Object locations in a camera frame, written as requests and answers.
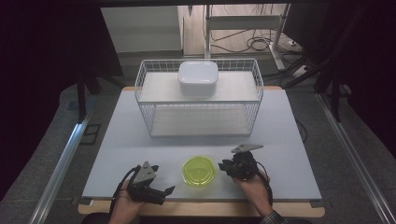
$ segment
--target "white table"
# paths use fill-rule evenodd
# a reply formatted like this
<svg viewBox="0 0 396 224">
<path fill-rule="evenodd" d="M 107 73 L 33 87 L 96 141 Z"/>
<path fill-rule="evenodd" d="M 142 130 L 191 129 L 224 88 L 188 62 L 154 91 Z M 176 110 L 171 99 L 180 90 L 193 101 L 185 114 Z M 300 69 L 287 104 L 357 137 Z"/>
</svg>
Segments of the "white table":
<svg viewBox="0 0 396 224">
<path fill-rule="evenodd" d="M 321 200 L 289 100 L 282 90 L 264 91 L 251 136 L 189 138 L 150 138 L 134 92 L 123 91 L 82 196 L 110 199 L 127 171 L 149 161 L 160 166 L 152 188 L 176 186 L 165 207 L 174 202 L 240 203 L 245 199 L 240 189 L 217 166 L 221 160 L 230 159 L 231 149 L 240 144 L 264 145 L 252 153 L 271 176 L 275 208 L 277 203 L 306 206 L 310 201 Z M 217 169 L 214 181 L 202 188 L 187 186 L 181 174 L 184 162 L 196 155 L 211 158 Z M 323 214 L 321 208 L 318 216 Z"/>
</svg>

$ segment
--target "wire basket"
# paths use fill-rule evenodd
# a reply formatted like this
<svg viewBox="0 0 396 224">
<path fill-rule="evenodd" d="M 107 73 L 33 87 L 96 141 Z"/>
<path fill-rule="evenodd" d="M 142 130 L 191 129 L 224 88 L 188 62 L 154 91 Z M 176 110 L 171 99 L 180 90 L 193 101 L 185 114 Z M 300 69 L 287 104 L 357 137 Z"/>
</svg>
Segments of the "wire basket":
<svg viewBox="0 0 396 224">
<path fill-rule="evenodd" d="M 145 60 L 135 97 L 151 136 L 249 136 L 262 101 L 255 59 L 211 59 L 219 69 L 216 92 L 207 99 L 181 93 L 178 68 L 186 61 Z"/>
</svg>

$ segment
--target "human hand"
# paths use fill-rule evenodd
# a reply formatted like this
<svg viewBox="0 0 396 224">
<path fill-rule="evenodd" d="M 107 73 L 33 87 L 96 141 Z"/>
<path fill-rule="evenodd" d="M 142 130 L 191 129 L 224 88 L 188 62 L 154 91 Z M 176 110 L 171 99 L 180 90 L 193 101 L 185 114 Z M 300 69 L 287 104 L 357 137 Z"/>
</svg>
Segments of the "human hand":
<svg viewBox="0 0 396 224">
<path fill-rule="evenodd" d="M 266 217 L 274 211 L 269 203 L 267 189 L 258 175 L 254 175 L 249 180 L 233 178 L 233 182 L 244 192 L 245 197 L 253 204 L 260 216 Z"/>
<path fill-rule="evenodd" d="M 128 191 L 126 190 L 128 183 L 129 180 L 125 180 L 122 184 L 119 195 L 117 196 L 116 204 L 114 205 L 113 213 L 108 221 L 109 224 L 131 223 L 142 207 L 146 204 L 144 202 L 137 202 L 131 199 Z"/>
</svg>

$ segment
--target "green plastic bowl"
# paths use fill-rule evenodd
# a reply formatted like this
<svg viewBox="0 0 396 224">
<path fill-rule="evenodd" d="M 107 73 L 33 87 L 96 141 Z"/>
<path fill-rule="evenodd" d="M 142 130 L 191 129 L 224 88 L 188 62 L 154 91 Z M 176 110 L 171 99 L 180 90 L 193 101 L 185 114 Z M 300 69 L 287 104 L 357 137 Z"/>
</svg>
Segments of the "green plastic bowl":
<svg viewBox="0 0 396 224">
<path fill-rule="evenodd" d="M 195 156 L 183 165 L 184 181 L 191 186 L 205 186 L 215 178 L 212 160 L 204 156 Z"/>
</svg>

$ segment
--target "white wall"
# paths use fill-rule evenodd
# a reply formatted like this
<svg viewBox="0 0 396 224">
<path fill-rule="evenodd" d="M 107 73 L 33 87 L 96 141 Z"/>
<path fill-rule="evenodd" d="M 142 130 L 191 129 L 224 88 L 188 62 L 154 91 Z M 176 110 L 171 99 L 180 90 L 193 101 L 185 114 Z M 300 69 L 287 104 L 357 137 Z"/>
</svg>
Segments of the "white wall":
<svg viewBox="0 0 396 224">
<path fill-rule="evenodd" d="M 104 7 L 116 52 L 180 50 L 177 7 Z"/>
</svg>

